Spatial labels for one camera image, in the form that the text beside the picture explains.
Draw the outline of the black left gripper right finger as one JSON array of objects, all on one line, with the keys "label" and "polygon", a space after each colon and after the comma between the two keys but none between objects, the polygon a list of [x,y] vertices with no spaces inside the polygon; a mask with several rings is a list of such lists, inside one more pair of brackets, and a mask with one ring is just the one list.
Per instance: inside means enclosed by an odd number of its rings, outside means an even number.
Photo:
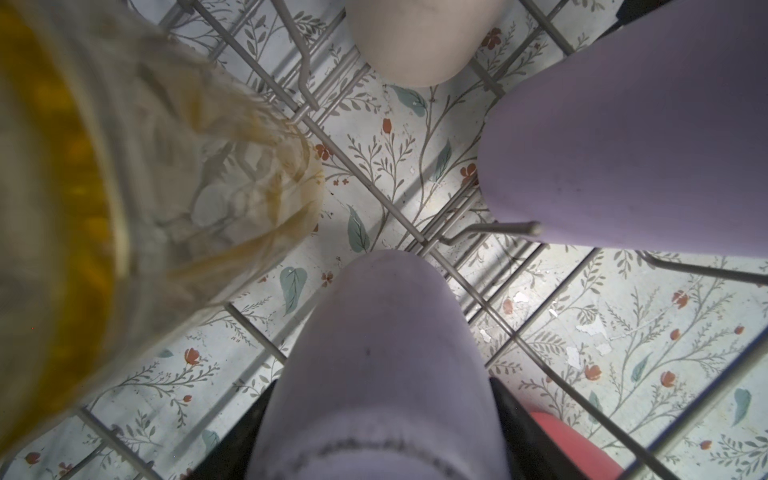
[{"label": "black left gripper right finger", "polygon": [[587,479],[501,380],[489,383],[513,479]]}]

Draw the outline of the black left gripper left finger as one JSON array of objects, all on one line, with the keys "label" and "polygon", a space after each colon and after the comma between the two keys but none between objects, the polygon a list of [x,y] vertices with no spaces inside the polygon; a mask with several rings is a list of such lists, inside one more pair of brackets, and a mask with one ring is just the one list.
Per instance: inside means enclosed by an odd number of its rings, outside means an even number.
[{"label": "black left gripper left finger", "polygon": [[277,380],[273,381],[205,459],[192,480],[243,480]]}]

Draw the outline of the yellow transparent cup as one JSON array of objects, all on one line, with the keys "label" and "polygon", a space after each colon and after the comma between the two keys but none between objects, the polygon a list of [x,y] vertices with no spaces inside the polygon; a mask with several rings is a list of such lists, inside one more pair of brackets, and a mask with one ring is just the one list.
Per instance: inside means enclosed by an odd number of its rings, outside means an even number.
[{"label": "yellow transparent cup", "polygon": [[281,111],[116,1],[1,5],[1,450],[268,272],[321,161]]}]

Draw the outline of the beige cup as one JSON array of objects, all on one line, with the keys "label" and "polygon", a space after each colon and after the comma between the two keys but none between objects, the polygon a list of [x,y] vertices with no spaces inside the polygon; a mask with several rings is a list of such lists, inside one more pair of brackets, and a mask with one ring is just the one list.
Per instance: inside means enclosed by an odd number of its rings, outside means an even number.
[{"label": "beige cup", "polygon": [[457,75],[507,3],[497,0],[348,1],[346,21],[362,59],[384,80],[427,87]]}]

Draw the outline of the lilac cup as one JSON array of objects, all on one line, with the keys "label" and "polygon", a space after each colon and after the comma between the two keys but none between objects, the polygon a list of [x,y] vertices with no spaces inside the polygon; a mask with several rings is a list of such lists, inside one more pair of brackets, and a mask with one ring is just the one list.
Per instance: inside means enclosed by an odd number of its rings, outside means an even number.
[{"label": "lilac cup", "polygon": [[767,254],[767,5],[673,1],[511,89],[479,186],[545,242]]},{"label": "lilac cup", "polygon": [[251,479],[506,479],[489,376],[425,259],[347,265],[303,327],[268,402]]}]

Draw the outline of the pink cup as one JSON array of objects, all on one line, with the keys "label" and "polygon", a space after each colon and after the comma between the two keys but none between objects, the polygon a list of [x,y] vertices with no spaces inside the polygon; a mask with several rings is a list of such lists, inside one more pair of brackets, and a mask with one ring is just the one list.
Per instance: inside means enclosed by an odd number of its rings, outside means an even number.
[{"label": "pink cup", "polygon": [[588,479],[615,480],[624,472],[610,455],[554,415],[545,412],[530,415]]}]

